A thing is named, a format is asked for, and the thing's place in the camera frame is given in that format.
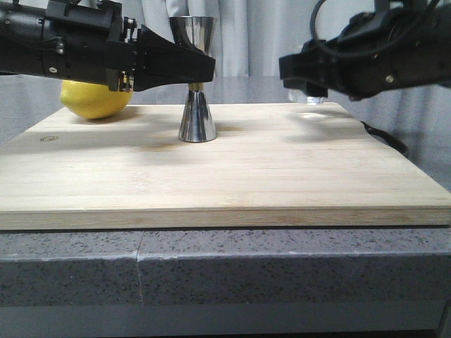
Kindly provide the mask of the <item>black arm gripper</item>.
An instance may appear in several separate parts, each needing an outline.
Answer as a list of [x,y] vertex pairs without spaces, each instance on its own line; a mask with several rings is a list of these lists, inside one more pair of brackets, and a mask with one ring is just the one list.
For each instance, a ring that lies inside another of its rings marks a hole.
[[450,86],[450,5],[439,1],[376,1],[333,39],[322,40],[311,15],[312,39],[297,54],[279,58],[284,88],[313,98],[333,89],[365,99],[381,92],[423,85]]
[[122,5],[49,1],[46,8],[1,2],[1,75],[32,75],[136,92],[210,82],[216,61],[122,14]]

